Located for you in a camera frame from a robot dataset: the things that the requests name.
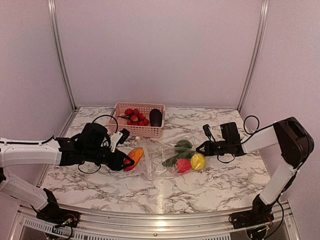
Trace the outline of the yellow fake lemon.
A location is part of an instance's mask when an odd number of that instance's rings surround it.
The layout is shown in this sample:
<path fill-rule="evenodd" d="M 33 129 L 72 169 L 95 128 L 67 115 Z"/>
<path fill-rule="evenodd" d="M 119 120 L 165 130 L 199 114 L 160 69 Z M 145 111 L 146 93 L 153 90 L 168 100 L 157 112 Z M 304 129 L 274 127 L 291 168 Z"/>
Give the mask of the yellow fake lemon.
<path fill-rule="evenodd" d="M 190 159 L 191 168 L 195 171 L 199 171 L 205 167 L 206 159 L 203 154 L 197 153 Z"/>

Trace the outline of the red fake tomato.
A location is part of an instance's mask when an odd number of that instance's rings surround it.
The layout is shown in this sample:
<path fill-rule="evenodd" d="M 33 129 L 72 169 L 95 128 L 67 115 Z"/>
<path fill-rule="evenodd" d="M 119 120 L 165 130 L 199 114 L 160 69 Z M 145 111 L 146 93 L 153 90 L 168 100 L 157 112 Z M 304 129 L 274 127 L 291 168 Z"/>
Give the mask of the red fake tomato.
<path fill-rule="evenodd" d="M 191 161 L 186 158 L 179 158 L 175 164 L 175 171 L 178 174 L 184 174 L 191 170 Z"/>

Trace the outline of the green fake vegetable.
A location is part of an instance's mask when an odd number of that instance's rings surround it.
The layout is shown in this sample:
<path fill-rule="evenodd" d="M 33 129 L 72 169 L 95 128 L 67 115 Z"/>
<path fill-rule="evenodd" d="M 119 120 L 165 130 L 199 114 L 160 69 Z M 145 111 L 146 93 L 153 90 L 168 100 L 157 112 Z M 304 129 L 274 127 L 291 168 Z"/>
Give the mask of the green fake vegetable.
<path fill-rule="evenodd" d="M 192 149 L 193 148 L 193 144 L 186 139 L 182 139 L 179 140 L 175 145 L 174 145 L 174 149 L 177 153 L 182 153 L 184 151 L 186 151 L 187 149 Z"/>

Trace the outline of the clear zip top bag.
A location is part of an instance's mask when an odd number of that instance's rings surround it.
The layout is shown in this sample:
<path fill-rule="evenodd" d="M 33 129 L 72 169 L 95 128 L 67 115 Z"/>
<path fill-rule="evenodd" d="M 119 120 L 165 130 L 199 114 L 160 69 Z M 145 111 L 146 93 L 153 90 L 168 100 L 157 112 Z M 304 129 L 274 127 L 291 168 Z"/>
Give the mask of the clear zip top bag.
<path fill-rule="evenodd" d="M 200 172 L 209 166 L 209 157 L 196 151 L 201 139 L 194 134 L 179 134 L 168 139 L 137 137 L 143 149 L 144 173 L 149 181 Z"/>

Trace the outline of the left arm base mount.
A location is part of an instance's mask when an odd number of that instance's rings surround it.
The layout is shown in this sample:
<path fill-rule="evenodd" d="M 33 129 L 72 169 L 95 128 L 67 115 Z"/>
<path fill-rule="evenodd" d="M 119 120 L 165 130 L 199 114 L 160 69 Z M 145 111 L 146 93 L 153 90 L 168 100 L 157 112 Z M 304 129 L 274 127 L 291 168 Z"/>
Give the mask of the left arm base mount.
<path fill-rule="evenodd" d="M 58 227 L 71 226 L 76 228 L 79 222 L 80 213 L 78 211 L 60 208 L 54 194 L 44 188 L 46 194 L 46 205 L 42 209 L 38 209 L 36 217 L 46 222 L 54 223 Z"/>

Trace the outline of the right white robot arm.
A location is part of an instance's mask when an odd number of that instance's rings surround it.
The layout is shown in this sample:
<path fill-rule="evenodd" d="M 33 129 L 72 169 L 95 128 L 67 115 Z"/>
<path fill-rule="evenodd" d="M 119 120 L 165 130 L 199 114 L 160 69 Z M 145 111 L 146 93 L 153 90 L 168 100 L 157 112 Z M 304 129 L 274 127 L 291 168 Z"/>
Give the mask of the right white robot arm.
<path fill-rule="evenodd" d="M 196 151 L 205 157 L 231 155 L 236 158 L 254 152 L 266 153 L 268 150 L 277 150 L 278 165 L 267 185 L 254 199 L 252 209 L 247 214 L 247 219 L 252 224 L 260 223 L 267 216 L 267 211 L 272 209 L 291 186 L 315 148 L 311 135 L 293 116 L 257 129 L 244 140 L 241 139 L 235 122 L 220 125 L 222 140 L 215 140 L 207 125 L 203 130 L 208 140 L 199 145 Z"/>

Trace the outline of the right aluminium frame post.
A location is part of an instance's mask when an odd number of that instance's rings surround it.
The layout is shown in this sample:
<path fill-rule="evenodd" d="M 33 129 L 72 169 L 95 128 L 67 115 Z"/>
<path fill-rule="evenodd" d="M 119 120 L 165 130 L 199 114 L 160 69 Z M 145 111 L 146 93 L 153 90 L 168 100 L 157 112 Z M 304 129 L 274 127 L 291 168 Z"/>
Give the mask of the right aluminium frame post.
<path fill-rule="evenodd" d="M 246 100 L 247 100 L 249 92 L 250 92 L 250 87 L 251 87 L 253 79 L 254 79 L 254 74 L 255 74 L 259 54 L 262 49 L 264 36 L 265 36 L 265 32 L 266 32 L 269 5 L 270 5 L 269 0 L 262 0 L 261 1 L 261 8 L 260 8 L 257 32 L 256 32 L 255 41 L 254 41 L 251 60 L 249 62 L 249 67 L 248 67 L 248 71 L 246 74 L 245 82 L 244 82 L 242 92 L 240 95 L 240 99 L 239 99 L 238 105 L 237 105 L 237 110 L 239 112 L 241 112 L 245 106 Z"/>

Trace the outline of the front aluminium rail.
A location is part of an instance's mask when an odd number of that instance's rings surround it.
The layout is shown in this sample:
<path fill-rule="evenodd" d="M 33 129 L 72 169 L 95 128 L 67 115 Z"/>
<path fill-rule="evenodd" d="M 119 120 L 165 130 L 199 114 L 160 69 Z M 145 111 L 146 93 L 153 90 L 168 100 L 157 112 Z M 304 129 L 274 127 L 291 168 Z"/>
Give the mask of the front aluminium rail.
<path fill-rule="evenodd" d="M 234 210 L 198 213 L 127 213 L 62 205 L 79 212 L 73 230 L 58 228 L 39 220 L 30 206 L 22 203 L 11 228 L 10 240 L 42 240 L 47 235 L 74 240 L 246 240 L 257 229 L 234 229 L 230 215 Z"/>

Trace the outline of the aluminium frame post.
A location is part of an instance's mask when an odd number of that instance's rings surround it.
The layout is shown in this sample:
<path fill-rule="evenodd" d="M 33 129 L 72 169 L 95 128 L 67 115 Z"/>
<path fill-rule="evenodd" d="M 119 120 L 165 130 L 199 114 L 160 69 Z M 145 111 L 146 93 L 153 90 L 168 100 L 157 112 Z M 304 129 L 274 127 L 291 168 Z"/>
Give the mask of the aluminium frame post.
<path fill-rule="evenodd" d="M 251 60 L 249 62 L 249 67 L 248 67 L 248 71 L 246 74 L 245 82 L 244 82 L 242 92 L 240 95 L 240 99 L 239 99 L 238 105 L 237 105 L 237 110 L 239 112 L 241 112 L 245 106 L 246 100 L 247 100 L 249 92 L 250 92 L 250 87 L 251 87 L 253 79 L 254 79 L 254 74 L 255 74 L 259 54 L 262 49 L 264 36 L 265 36 L 265 32 L 266 32 L 269 5 L 270 5 L 269 0 L 262 0 L 261 1 L 261 8 L 260 8 L 257 32 L 256 32 L 255 41 L 254 41 Z"/>
<path fill-rule="evenodd" d="M 69 105 L 73 112 L 77 110 L 76 102 L 73 96 L 67 67 L 64 60 L 63 55 L 63 48 L 61 43 L 61 37 L 59 32 L 59 25 L 58 25 L 58 16 L 57 16 L 57 9 L 56 9 L 56 1 L 55 0 L 48 0 L 48 10 L 50 15 L 50 22 L 51 28 L 53 33 L 53 40 L 55 45 L 55 50 L 57 54 L 58 64 L 62 75 L 63 84 L 66 90 L 66 95 L 68 98 Z"/>

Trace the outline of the pink perforated plastic basket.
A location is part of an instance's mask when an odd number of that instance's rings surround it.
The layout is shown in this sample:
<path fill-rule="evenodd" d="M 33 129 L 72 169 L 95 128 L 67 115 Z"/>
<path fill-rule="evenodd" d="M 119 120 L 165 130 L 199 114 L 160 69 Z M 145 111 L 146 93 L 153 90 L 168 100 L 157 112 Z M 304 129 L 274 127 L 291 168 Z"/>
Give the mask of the pink perforated plastic basket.
<path fill-rule="evenodd" d="M 131 136 L 161 138 L 166 107 L 163 104 L 118 102 L 107 127 L 115 130 L 127 129 Z"/>

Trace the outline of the purple fake eggplant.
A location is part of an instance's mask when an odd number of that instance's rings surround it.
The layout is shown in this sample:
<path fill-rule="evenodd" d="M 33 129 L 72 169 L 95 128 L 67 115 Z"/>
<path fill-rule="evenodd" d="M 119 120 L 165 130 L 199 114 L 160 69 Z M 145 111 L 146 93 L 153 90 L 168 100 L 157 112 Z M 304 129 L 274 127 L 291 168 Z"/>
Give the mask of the purple fake eggplant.
<path fill-rule="evenodd" d="M 162 126 L 162 112 L 159 109 L 152 109 L 149 113 L 149 121 L 151 127 L 161 127 Z"/>

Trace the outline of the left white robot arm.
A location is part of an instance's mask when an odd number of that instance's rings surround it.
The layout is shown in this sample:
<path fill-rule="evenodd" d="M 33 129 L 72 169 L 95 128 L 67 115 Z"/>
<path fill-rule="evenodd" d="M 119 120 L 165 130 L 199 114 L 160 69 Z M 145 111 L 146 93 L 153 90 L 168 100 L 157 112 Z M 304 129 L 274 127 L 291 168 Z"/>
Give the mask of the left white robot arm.
<path fill-rule="evenodd" d="M 0 190 L 19 199 L 44 215 L 53 223 L 63 219 L 63 211 L 58 208 L 55 196 L 47 189 L 14 176 L 6 167 L 21 165 L 53 165 L 59 167 L 94 163 L 105 165 L 112 171 L 121 171 L 135 164 L 134 160 L 117 149 L 130 133 L 125 128 L 108 134 L 106 127 L 99 123 L 87 123 L 82 132 L 68 137 L 51 137 L 45 141 L 18 142 L 2 138 L 0 140 Z"/>

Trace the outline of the red fake strawberries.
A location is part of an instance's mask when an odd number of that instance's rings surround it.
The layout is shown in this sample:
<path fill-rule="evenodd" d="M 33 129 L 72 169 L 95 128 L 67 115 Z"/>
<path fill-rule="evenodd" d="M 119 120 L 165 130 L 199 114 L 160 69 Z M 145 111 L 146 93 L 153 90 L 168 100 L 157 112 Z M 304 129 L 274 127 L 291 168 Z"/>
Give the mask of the red fake strawberries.
<path fill-rule="evenodd" d="M 146 118 L 145 114 L 137 108 L 127 108 L 124 111 L 124 114 L 119 115 L 118 117 L 125 120 L 125 123 L 129 126 L 146 127 L 150 124 L 150 121 Z"/>

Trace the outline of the green fake cucumber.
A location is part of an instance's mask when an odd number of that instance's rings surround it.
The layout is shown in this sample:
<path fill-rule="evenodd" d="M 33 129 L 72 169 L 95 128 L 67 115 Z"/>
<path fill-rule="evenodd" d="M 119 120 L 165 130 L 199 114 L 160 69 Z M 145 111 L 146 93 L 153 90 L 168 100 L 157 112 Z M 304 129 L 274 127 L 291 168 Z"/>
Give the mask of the green fake cucumber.
<path fill-rule="evenodd" d="M 175 166 L 179 159 L 185 159 L 185 158 L 186 158 L 185 156 L 181 156 L 181 155 L 177 154 L 177 155 L 172 156 L 172 157 L 166 159 L 165 161 L 163 161 L 162 166 L 164 166 L 164 167 Z"/>

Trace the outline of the red fake pepper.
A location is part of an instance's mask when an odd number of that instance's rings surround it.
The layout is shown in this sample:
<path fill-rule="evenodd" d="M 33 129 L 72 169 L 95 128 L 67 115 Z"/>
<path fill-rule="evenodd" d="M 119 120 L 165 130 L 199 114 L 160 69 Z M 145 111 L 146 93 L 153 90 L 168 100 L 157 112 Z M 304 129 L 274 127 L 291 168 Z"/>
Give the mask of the red fake pepper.
<path fill-rule="evenodd" d="M 132 166 L 128 166 L 124 169 L 125 172 L 129 172 L 133 170 L 139 163 L 139 161 L 142 159 L 144 156 L 144 150 L 142 147 L 137 147 L 133 149 L 128 156 L 134 161 L 134 164 Z"/>

